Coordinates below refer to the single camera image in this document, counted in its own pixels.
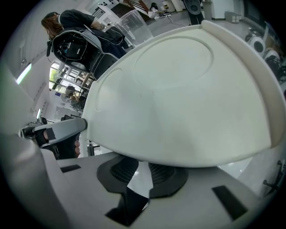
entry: woman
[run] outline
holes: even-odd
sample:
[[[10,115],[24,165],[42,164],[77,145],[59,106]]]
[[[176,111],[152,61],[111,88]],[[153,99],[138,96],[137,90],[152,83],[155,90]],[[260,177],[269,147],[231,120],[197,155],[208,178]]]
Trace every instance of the woman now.
[[[118,45],[118,42],[109,34],[101,31],[103,26],[93,16],[78,10],[65,10],[62,14],[51,12],[42,19],[42,26],[46,29],[51,39],[56,37],[63,29],[83,29],[87,26],[98,37],[102,50],[111,53],[118,58],[123,57],[126,52]]]
[[[163,12],[159,12],[157,4],[155,2],[152,2],[151,7],[148,11],[148,16],[152,19],[157,19],[160,17],[159,13]]]
[[[68,96],[70,98],[71,106],[80,108],[80,109],[84,108],[86,97],[83,97],[83,96],[77,97],[76,94],[72,92],[69,93]]]

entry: white device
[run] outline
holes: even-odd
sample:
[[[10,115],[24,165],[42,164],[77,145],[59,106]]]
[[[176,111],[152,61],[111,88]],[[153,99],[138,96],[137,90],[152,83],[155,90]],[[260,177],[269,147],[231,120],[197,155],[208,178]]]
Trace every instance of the white device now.
[[[286,109],[259,55],[210,21],[161,34],[92,84],[87,138],[180,167],[227,164],[272,148],[283,138]]]
[[[261,37],[252,36],[248,41],[248,44],[263,57],[265,52],[265,42]]]

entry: ceiling light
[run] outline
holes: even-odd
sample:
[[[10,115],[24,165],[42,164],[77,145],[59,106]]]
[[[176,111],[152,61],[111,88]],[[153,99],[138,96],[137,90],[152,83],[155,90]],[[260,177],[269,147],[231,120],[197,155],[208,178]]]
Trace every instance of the ceiling light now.
[[[41,114],[41,109],[38,110],[37,119],[40,117],[40,114]]]
[[[16,79],[16,82],[18,84],[21,83],[21,81],[23,80],[23,78],[25,77],[25,75],[27,75],[27,73],[31,70],[32,68],[32,64],[28,64],[28,66],[24,69],[24,71],[22,71],[22,73],[20,74],[20,76]]]

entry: brown hair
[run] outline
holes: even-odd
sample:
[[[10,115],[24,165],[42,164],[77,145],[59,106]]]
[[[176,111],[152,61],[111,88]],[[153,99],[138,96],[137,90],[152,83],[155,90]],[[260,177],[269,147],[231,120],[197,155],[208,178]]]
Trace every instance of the brown hair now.
[[[59,24],[56,20],[55,15],[51,17],[45,17],[42,19],[41,24],[47,30],[51,39],[57,36],[60,31],[63,30],[63,26]]]

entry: clear plastic container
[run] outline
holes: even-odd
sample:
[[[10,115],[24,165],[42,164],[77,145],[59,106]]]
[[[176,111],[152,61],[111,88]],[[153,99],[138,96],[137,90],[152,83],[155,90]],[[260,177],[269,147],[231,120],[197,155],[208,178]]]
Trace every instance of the clear plastic container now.
[[[151,31],[136,9],[121,17],[115,26],[134,47],[153,38]]]

